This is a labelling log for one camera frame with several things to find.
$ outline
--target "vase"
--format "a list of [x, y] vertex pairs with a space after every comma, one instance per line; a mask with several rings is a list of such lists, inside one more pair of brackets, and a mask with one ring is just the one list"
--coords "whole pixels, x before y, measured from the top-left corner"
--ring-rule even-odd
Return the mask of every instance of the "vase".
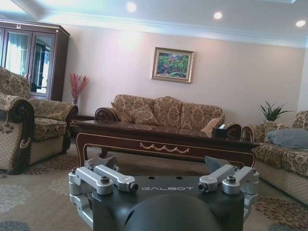
[[73, 96], [72, 104], [77, 104], [77, 102], [78, 102], [78, 96]]

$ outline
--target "bolt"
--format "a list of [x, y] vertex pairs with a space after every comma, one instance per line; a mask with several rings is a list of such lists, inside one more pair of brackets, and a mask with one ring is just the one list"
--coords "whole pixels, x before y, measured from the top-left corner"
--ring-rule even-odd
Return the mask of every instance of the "bolt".
[[103, 184], [109, 183], [109, 177], [101, 177], [101, 182], [102, 182]]
[[130, 192], [136, 192], [138, 190], [139, 186], [136, 183], [131, 183], [128, 187]]
[[227, 182], [235, 183], [236, 182], [236, 178], [234, 176], [227, 176]]
[[205, 192], [205, 191], [208, 189], [207, 185], [206, 185], [206, 184], [202, 184], [202, 183], [199, 183], [199, 184], [198, 184], [198, 188], [199, 188], [200, 191], [202, 191], [202, 192]]

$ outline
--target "ceiling light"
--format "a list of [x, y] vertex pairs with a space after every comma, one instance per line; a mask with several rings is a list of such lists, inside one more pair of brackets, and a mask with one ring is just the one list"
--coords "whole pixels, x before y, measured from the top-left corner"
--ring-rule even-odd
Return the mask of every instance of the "ceiling light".
[[296, 26], [301, 27], [301, 26], [304, 26], [305, 24], [306, 24], [306, 21], [301, 20], [296, 23]]
[[136, 10], [136, 4], [133, 2], [127, 3], [126, 7], [129, 12], [134, 12]]
[[216, 13], [214, 14], [214, 18], [215, 18], [215, 19], [221, 19], [221, 18], [222, 18], [222, 13], [221, 13], [221, 12], [216, 12]]

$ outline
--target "carpet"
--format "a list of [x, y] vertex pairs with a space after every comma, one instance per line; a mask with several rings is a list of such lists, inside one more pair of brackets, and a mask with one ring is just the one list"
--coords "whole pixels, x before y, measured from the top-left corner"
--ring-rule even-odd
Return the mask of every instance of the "carpet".
[[[90, 148], [89, 157], [99, 149]], [[203, 163], [142, 155], [115, 155], [120, 171], [127, 175], [201, 176]], [[30, 166], [18, 176], [0, 174], [0, 231], [90, 231], [69, 202], [68, 173], [77, 165], [74, 145]], [[260, 181], [259, 200], [253, 205], [245, 231], [308, 231], [308, 208], [292, 197]]]

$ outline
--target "armchair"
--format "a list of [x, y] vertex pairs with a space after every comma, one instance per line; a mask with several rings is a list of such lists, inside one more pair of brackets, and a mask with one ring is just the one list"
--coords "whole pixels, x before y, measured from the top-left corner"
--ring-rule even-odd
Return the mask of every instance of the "armchair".
[[266, 121], [248, 125], [243, 128], [242, 140], [259, 144], [252, 152], [263, 180], [308, 205], [308, 150], [280, 147], [265, 139], [268, 131], [288, 128], [308, 130], [308, 111], [298, 112], [291, 127]]
[[0, 169], [19, 174], [24, 167], [70, 146], [73, 104], [30, 99], [28, 81], [0, 67]]

